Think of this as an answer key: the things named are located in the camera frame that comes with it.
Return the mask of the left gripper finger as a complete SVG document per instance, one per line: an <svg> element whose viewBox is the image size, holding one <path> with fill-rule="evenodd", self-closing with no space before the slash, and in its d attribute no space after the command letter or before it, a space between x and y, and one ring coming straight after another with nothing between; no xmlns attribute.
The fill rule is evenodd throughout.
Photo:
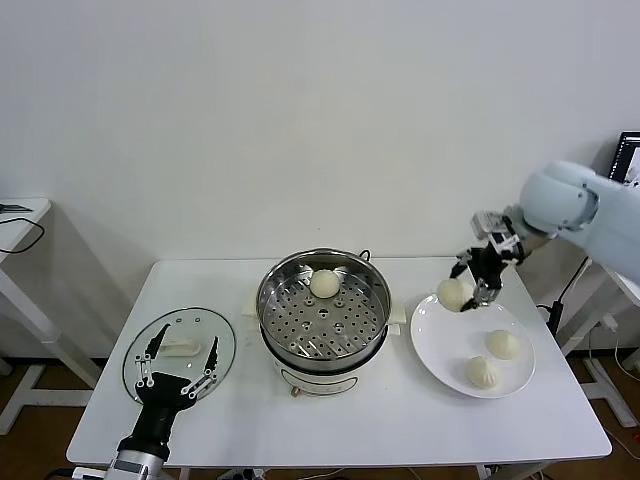
<svg viewBox="0 0 640 480"><path fill-rule="evenodd" d="M138 373L135 384L136 388L151 388L154 386L152 362L156 359L166 332L170 327L171 325L169 323L163 325L159 332L151 338L144 350L144 353L135 356L135 364L137 366Z"/></svg>
<svg viewBox="0 0 640 480"><path fill-rule="evenodd" d="M219 338L215 337L201 374L181 389L182 395L197 398L200 392L217 382L215 370L218 363L218 341Z"/></svg>

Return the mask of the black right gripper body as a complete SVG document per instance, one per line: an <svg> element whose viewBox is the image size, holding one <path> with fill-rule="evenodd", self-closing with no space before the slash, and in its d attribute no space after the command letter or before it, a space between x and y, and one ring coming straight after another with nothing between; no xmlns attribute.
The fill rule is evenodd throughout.
<svg viewBox="0 0 640 480"><path fill-rule="evenodd" d="M503 261L495 248L491 244L485 247L471 247L468 253L471 255L468 268L476 284L483 283L489 290L500 290Z"/></svg>

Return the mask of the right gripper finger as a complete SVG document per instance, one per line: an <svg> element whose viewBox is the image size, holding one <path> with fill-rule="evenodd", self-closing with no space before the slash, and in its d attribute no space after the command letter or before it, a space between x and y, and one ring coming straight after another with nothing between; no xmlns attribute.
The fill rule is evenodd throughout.
<svg viewBox="0 0 640 480"><path fill-rule="evenodd" d="M461 312L489 306L495 299L495 290L483 279L479 279L474 286L463 282L462 292L464 303Z"/></svg>
<svg viewBox="0 0 640 480"><path fill-rule="evenodd" d="M464 273L469 267L469 263L473 259L473 254L471 251L463 251L456 256L456 263L451 268L449 277L451 279L458 278L462 273Z"/></svg>

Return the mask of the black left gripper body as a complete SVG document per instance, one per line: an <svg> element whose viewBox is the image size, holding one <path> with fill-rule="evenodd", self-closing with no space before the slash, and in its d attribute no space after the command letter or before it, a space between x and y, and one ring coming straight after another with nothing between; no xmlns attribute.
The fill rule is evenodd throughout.
<svg viewBox="0 0 640 480"><path fill-rule="evenodd" d="M142 409L131 434L122 439L118 451L169 453L169 438L176 416L193 407L195 398L181 394L190 381L162 372L153 373L154 386L136 388Z"/></svg>

